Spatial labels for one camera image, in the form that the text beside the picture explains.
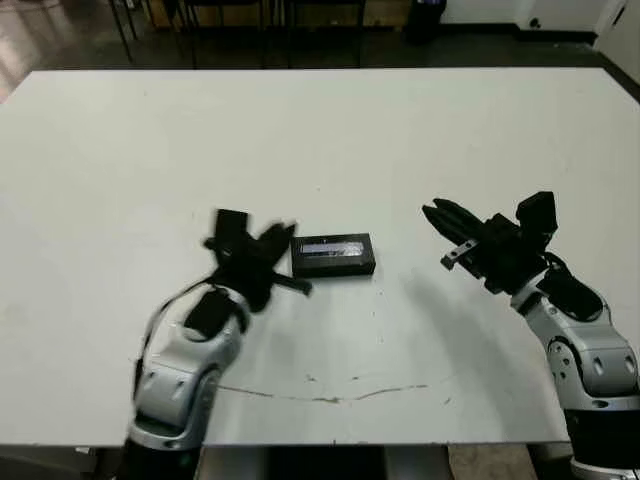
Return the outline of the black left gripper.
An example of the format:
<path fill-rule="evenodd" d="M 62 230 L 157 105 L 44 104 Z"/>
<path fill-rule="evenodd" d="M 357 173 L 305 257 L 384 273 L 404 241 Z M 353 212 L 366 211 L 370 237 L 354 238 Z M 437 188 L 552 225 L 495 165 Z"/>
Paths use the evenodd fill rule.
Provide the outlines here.
<path fill-rule="evenodd" d="M 217 262 L 212 274 L 213 283 L 239 293 L 252 313 L 266 308 L 274 286 L 309 296 L 312 292 L 309 281 L 276 271 L 276 265 L 289 249 L 296 230 L 296 222 L 275 222 L 257 239 L 248 238 L 226 245 L 220 238 L 205 239 L 203 246 L 214 253 Z"/>

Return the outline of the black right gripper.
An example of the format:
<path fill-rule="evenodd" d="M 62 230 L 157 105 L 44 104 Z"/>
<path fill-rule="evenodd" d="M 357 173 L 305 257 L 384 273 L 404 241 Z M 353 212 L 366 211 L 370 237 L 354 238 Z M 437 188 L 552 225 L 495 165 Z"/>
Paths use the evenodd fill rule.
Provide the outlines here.
<path fill-rule="evenodd" d="M 548 268 L 544 257 L 524 241 L 521 228 L 504 215 L 482 222 L 452 200 L 435 198 L 433 203 L 436 207 L 423 205 L 422 212 L 439 234 L 457 246 L 476 242 L 457 263 L 483 280 L 491 293 L 514 295 Z"/>

